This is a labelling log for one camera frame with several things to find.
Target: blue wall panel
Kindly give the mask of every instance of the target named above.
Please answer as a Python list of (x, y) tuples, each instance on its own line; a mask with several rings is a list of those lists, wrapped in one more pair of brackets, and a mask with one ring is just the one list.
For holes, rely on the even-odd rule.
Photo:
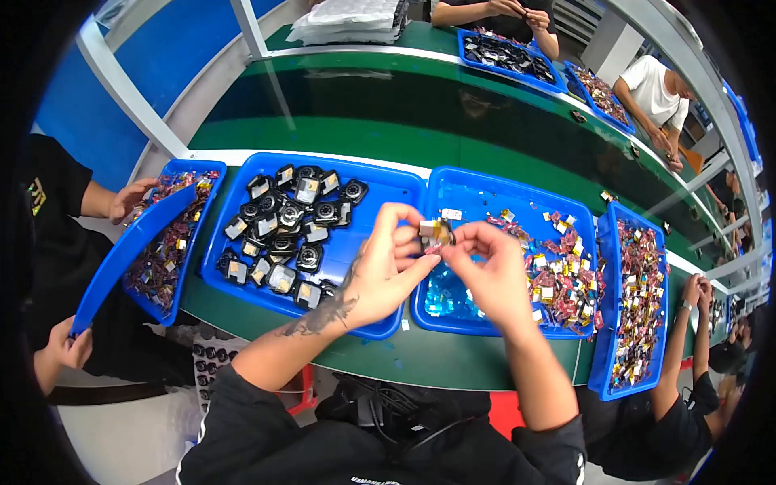
[[(251, 3), (260, 17), (280, 0)], [(228, 0), (173, 0), (127, 39), (116, 59), (163, 116), (194, 76), (239, 32)], [(75, 45), (62, 59), (36, 121), (111, 190), (124, 186), (147, 143)]]
[(125, 186), (148, 138), (108, 95), (73, 44), (54, 72), (36, 121), (93, 178), (113, 191)]

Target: red stool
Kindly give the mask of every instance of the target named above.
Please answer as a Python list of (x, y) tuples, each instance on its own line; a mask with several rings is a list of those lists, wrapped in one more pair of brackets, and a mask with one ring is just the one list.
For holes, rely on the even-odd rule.
[(508, 440), (512, 440), (513, 429), (525, 427), (519, 404), (515, 391), (490, 393), (490, 424)]
[(302, 390), (305, 392), (302, 394), (302, 402), (296, 406), (291, 406), (290, 408), (286, 409), (286, 411), (288, 411), (288, 413), (292, 416), (296, 416), (300, 412), (315, 407), (315, 405), (318, 404), (318, 396), (315, 395), (315, 391), (313, 389), (313, 365), (305, 365), (302, 368), (302, 372), (300, 372), (300, 374), (302, 375)]

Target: blue plastic tray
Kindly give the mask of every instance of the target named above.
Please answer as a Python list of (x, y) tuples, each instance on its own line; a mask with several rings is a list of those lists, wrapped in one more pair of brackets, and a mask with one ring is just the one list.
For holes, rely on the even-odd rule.
[[(455, 186), (465, 185), (472, 190), (444, 189), (443, 185), (447, 183)], [(487, 205), (483, 204), (479, 191), (488, 196), (487, 199), (490, 201)], [(531, 208), (531, 202), (534, 203), (535, 209)], [(558, 241), (560, 238), (560, 234), (553, 225), (544, 220), (542, 215), (544, 212), (553, 213), (557, 210), (564, 216), (571, 214), (577, 218), (574, 227), (582, 237), (585, 251), (591, 253), (591, 267), (596, 267), (598, 259), (595, 251), (593, 215), (584, 204), (566, 197), (476, 171), (455, 167), (438, 167), (431, 171), (425, 205), (427, 219), (439, 217), (439, 210), (447, 208), (461, 210), (463, 219), (471, 222), (484, 220), (487, 217), (485, 212), (498, 214), (502, 209), (508, 208), (515, 214), (515, 219), (519, 221), (523, 229), (535, 238), (537, 243), (547, 239)], [(455, 228), (465, 221), (451, 221), (451, 223)], [(548, 262), (557, 259), (557, 256), (550, 250), (543, 251), (537, 248), (537, 252), (543, 252)], [(429, 315), (424, 305), (428, 292), (428, 280), (429, 278), (426, 278), (421, 282), (412, 296), (412, 317), (418, 325), (428, 330), (454, 334), (501, 336), (498, 329), (488, 320), (464, 320), (450, 316), (432, 317)], [(533, 303), (533, 307), (534, 310), (538, 310), (542, 305), (537, 302)], [(553, 340), (575, 340), (587, 338), (593, 334), (593, 324), (582, 328), (583, 335), (578, 335), (572, 330), (562, 327), (542, 325), (541, 329), (546, 338)]]
[[(353, 261), (359, 245), (369, 237), (374, 227), (375, 218), (380, 206), (384, 202), (401, 202), (417, 207), (423, 211), (426, 187), (422, 178), (405, 171), (392, 168), (363, 165), (352, 161), (333, 160), (330, 158), (312, 157), (296, 154), (257, 153), (245, 161), (232, 182), (231, 190), (223, 202), (221, 214), (218, 216), (215, 230), (210, 237), (210, 246), (207, 248), (202, 264), (202, 276), (205, 282), (214, 288), (234, 295), (268, 310), (284, 314), (288, 317), (301, 317), (305, 311), (294, 304), (290, 296), (282, 296), (273, 293), (266, 286), (256, 288), (247, 282), (243, 286), (235, 285), (223, 278), (216, 268), (216, 262), (227, 246), (231, 246), (238, 254), (240, 242), (232, 242), (223, 234), (222, 228), (227, 225), (229, 219), (239, 212), (240, 205), (248, 201), (248, 193), (245, 186), (257, 174), (275, 176), (275, 172), (282, 166), (292, 164), (295, 167), (301, 165), (318, 165), (324, 170), (334, 169), (340, 176), (344, 185), (351, 178), (357, 178), (369, 185), (369, 192), (357, 207), (353, 208), (353, 216), (350, 226), (342, 229), (332, 229), (329, 239), (323, 243), (324, 260), (318, 273), (308, 275), (300, 272), (300, 278), (312, 282), (320, 282), (329, 279), (340, 284)], [(336, 199), (335, 194), (330, 194), (324, 200)], [(250, 264), (250, 258), (242, 256), (243, 261)], [(290, 268), (296, 267), (296, 259), (286, 263)], [(350, 332), (358, 337), (372, 340), (383, 340), (390, 337), (399, 327), (401, 311), (404, 305), (388, 318), (355, 329)]]
[[(633, 126), (633, 120), (631, 120), (630, 116), (628, 115), (628, 112), (625, 111), (625, 118), (628, 120), (628, 125), (625, 125), (622, 123), (622, 121), (617, 120), (613, 116), (608, 115), (604, 111), (601, 110), (596, 104), (595, 101), (593, 101), (593, 97), (590, 96), (590, 93), (587, 92), (587, 89), (582, 84), (582, 81), (577, 77), (577, 74), (574, 72), (572, 68), (581, 69), (578, 66), (571, 64), (569, 61), (566, 61), (564, 63), (566, 65), (566, 73), (568, 74), (569, 82), (573, 82), (575, 85), (577, 85), (577, 90), (582, 93), (582, 96), (587, 100), (587, 105), (590, 106), (590, 109), (593, 110), (593, 113), (595, 113), (595, 116), (598, 116), (605, 122), (613, 125), (615, 128), (620, 129), (621, 131), (624, 131), (626, 133), (630, 133), (631, 135), (636, 134), (636, 127)], [(611, 93), (611, 97), (622, 106), (622, 103), (620, 103), (620, 100), (617, 99), (617, 96), (615, 96), (615, 93)]]
[(663, 369), (663, 354), (666, 348), (666, 329), (668, 328), (668, 274), (666, 271), (666, 258), (658, 265), (664, 273), (663, 279), (663, 306), (666, 312), (663, 325), (657, 329), (657, 343), (652, 350), (652, 359), (647, 369), (652, 373), (648, 379), (644, 379), (635, 386), (624, 386), (615, 390), (609, 389), (611, 371), (614, 369), (615, 353), (617, 352), (617, 339), (613, 337), (620, 326), (620, 301), (622, 300), (622, 258), (620, 256), (620, 237), (617, 230), (617, 219), (624, 220), (626, 227), (645, 227), (655, 231), (655, 241), (658, 248), (666, 244), (663, 230), (645, 218), (631, 210), (626, 209), (617, 202), (609, 203), (606, 214), (598, 218), (598, 238), (600, 240), (601, 257), (607, 261), (604, 268), (606, 290), (601, 301), (601, 316), (604, 318), (604, 327), (598, 331), (593, 354), (593, 364), (590, 370), (590, 379), (587, 387), (598, 393), (601, 400), (614, 400), (631, 394), (650, 390), (660, 380), (660, 372)]
[(741, 125), (741, 131), (743, 132), (743, 140), (747, 144), (749, 159), (762, 165), (760, 151), (757, 149), (757, 142), (755, 141), (757, 134), (754, 132), (754, 125), (749, 121), (749, 117), (747, 116), (747, 108), (743, 104), (743, 100), (739, 99), (739, 97), (736, 96), (736, 93), (733, 92), (733, 90), (730, 88), (730, 85), (727, 83), (727, 81), (723, 79), (722, 85), (725, 87), (728, 98), (730, 98), (730, 102), (733, 104), (733, 108), (736, 110), (738, 123)]
[(71, 334), (78, 335), (89, 328), (92, 318), (127, 266), (159, 234), (161, 228), (167, 226), (195, 200), (196, 189), (193, 186), (186, 187), (155, 203), (132, 222), (113, 245), (86, 288), (75, 312)]
[(534, 86), (536, 88), (548, 89), (552, 92), (558, 92), (560, 94), (568, 93), (569, 89), (566, 87), (566, 83), (563, 82), (563, 79), (560, 77), (560, 74), (558, 74), (558, 71), (555, 69), (555, 66), (553, 66), (553, 62), (546, 55), (542, 54), (542, 52), (539, 50), (528, 49), (526, 47), (519, 46), (514, 42), (509, 42), (508, 40), (501, 40), (501, 39), (497, 39), (496, 37), (490, 37), (493, 40), (497, 40), (499, 42), (504, 42), (504, 43), (510, 43), (513, 46), (517, 47), (518, 49), (523, 49), (533, 57), (541, 57), (547, 64), (549, 71), (553, 73), (553, 76), (555, 77), (555, 84), (550, 84), (548, 82), (541, 81), (538, 78), (531, 76), (530, 74), (520, 74), (518, 72), (510, 71), (509, 69), (497, 68), (495, 66), (486, 66), (481, 62), (473, 62), (473, 61), (470, 61), (469, 59), (466, 59), (464, 57), (466, 52), (463, 49), (463, 37), (479, 36), (479, 35), (480, 35), (479, 33), (472, 32), (471, 30), (458, 29), (458, 55), (459, 57), (461, 57), (461, 61), (463, 61), (463, 63), (466, 64), (467, 66), (471, 68), (484, 69), (485, 71), (491, 71), (497, 74), (502, 74), (504, 76), (517, 79), (520, 82), (523, 82), (527, 85)]
[[(210, 208), (210, 204), (213, 202), (213, 200), (216, 198), (216, 194), (218, 192), (218, 188), (221, 187), (221, 182), (223, 181), (223, 177), (227, 173), (227, 164), (223, 163), (222, 161), (207, 161), (207, 160), (170, 160), (167, 162), (165, 167), (161, 170), (161, 174), (159, 175), (175, 175), (182, 173), (184, 171), (196, 171), (197, 174), (203, 173), (205, 171), (217, 171), (219, 172), (220, 176), (219, 178), (213, 180), (213, 187), (210, 189), (210, 197), (208, 197), (207, 202), (205, 202), (205, 206), (202, 208), (201, 214), (199, 215), (199, 223), (194, 226), (194, 231), (192, 232), (191, 239), (189, 240), (189, 243), (187, 244), (186, 249), (186, 255), (183, 258), (183, 266), (179, 269), (179, 275), (180, 278), (178, 278), (178, 285), (175, 286), (175, 293), (172, 296), (172, 308), (170, 309), (170, 314), (165, 317), (164, 312), (161, 311), (161, 308), (154, 304), (154, 302), (150, 301), (145, 295), (139, 294), (137, 291), (135, 291), (133, 288), (128, 288), (126, 284), (126, 275), (123, 278), (123, 284), (124, 291), (127, 295), (129, 295), (133, 300), (137, 302), (138, 305), (140, 305), (140, 308), (143, 310), (146, 310), (146, 312), (151, 315), (156, 321), (158, 321), (160, 324), (169, 327), (175, 322), (175, 317), (178, 315), (178, 304), (181, 301), (181, 294), (183, 292), (183, 284), (185, 282), (185, 274), (186, 270), (189, 268), (189, 261), (191, 261), (192, 255), (194, 254), (193, 248), (194, 244), (196, 243), (196, 237), (197, 234), (199, 234), (199, 229), (202, 226), (202, 221), (205, 220), (205, 217), (207, 216), (208, 209)], [(159, 227), (157, 229), (157, 233), (161, 232), (167, 225), (171, 222), (171, 220), (167, 221), (164, 225)], [(137, 255), (144, 249), (140, 248), (139, 251), (135, 252), (134, 254)]]

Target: worker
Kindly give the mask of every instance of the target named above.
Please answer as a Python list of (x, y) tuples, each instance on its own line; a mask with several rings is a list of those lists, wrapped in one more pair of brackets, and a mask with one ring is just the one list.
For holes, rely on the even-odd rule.
[[(679, 74), (652, 56), (641, 56), (625, 69), (612, 89), (628, 112), (650, 136), (658, 150), (665, 150), (668, 168), (679, 172), (679, 134), (695, 94)], [(660, 129), (667, 125), (668, 136)]]
[(72, 316), (92, 277), (113, 245), (74, 217), (121, 223), (145, 192), (158, 184), (144, 178), (118, 193), (92, 180), (54, 139), (29, 135), (18, 177), (26, 189), (34, 233), (29, 299), (23, 307), (25, 333), (44, 392), (54, 387), (62, 365), (93, 376), (134, 382), (194, 384), (191, 350), (143, 325), (151, 318), (117, 283), (92, 320), (92, 329), (69, 338)]
[(706, 183), (706, 189), (712, 194), (717, 209), (723, 216), (733, 210), (733, 201), (741, 193), (741, 184), (733, 170), (722, 170)]
[(747, 361), (752, 344), (752, 327), (746, 317), (733, 324), (728, 338), (712, 347), (708, 364), (714, 372), (736, 375)]
[[(670, 327), (657, 386), (621, 400), (601, 401), (577, 387), (590, 461), (604, 473), (623, 480), (660, 480), (695, 466), (722, 436), (736, 409), (742, 387), (720, 405), (708, 376), (708, 317), (712, 286), (700, 275), (684, 284), (682, 304)], [(677, 390), (684, 336), (693, 307), (698, 307), (698, 332), (692, 357), (693, 388), (687, 403)]]
[(445, 0), (431, 13), (436, 27), (482, 27), (520, 43), (536, 40), (551, 60), (558, 58), (558, 34), (552, 0)]
[[(219, 371), (178, 483), (582, 483), (577, 402), (532, 318), (520, 243), (485, 222), (458, 227), (457, 244), (441, 253), (504, 336), (527, 425), (513, 430), (512, 443), (486, 417), (436, 436), (419, 431), (407, 442), (389, 437), (394, 446), (379, 423), (360, 428), (318, 416), (300, 429), (273, 393), (336, 338), (391, 315), (440, 262), (409, 257), (421, 251), (421, 219), (413, 207), (383, 204), (335, 296), (262, 335)], [(403, 220), (408, 225), (397, 227)], [(488, 261), (475, 264), (474, 254)]]

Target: hand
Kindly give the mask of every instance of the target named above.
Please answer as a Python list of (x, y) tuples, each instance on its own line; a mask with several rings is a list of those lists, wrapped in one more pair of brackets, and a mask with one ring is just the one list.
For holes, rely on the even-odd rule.
[[(400, 220), (409, 224), (397, 227)], [(422, 220), (417, 209), (406, 204), (380, 207), (372, 234), (362, 243), (342, 282), (342, 311), (347, 314), (343, 321), (348, 328), (391, 315), (441, 261), (438, 255), (410, 258), (421, 253), (421, 243), (415, 238)]]
[(546, 30), (549, 27), (549, 15), (544, 10), (525, 9), (525, 23), (531, 27), (534, 32), (537, 30)]
[(713, 298), (712, 284), (706, 278), (698, 278), (698, 289), (698, 311), (708, 314)]
[(652, 144), (655, 145), (656, 149), (665, 150), (669, 153), (671, 152), (671, 143), (668, 141), (666, 134), (663, 133), (660, 128), (657, 126), (652, 126), (648, 134), (652, 140)]
[(82, 369), (92, 354), (92, 329), (88, 328), (73, 340), (70, 338), (70, 329), (74, 318), (75, 315), (51, 328), (44, 351), (61, 365)]
[(744, 387), (745, 386), (737, 386), (727, 393), (725, 403), (722, 404), (722, 407), (724, 408), (722, 412), (725, 414), (727, 420), (733, 416), (733, 412), (736, 410), (736, 406), (738, 406), (738, 401), (741, 400), (741, 396), (743, 395)]
[(525, 9), (515, 0), (488, 0), (486, 9), (491, 17), (505, 15), (520, 19), (525, 15)]
[(159, 185), (158, 178), (142, 178), (121, 189), (110, 203), (108, 209), (110, 222), (114, 224), (121, 222), (132, 211), (132, 208), (143, 200), (145, 193), (157, 185)]
[[(508, 326), (535, 327), (518, 240), (483, 221), (454, 233), (456, 245), (444, 246), (442, 258), (471, 290), (474, 303), (502, 331)], [(487, 261), (475, 263), (473, 255)]]
[(668, 169), (679, 173), (684, 168), (684, 164), (679, 159), (679, 155), (673, 154), (668, 158)]
[(681, 298), (690, 303), (693, 307), (698, 305), (698, 298), (701, 293), (701, 289), (698, 286), (698, 279), (701, 276), (695, 273), (690, 276), (686, 282), (684, 282), (684, 289), (681, 292)]

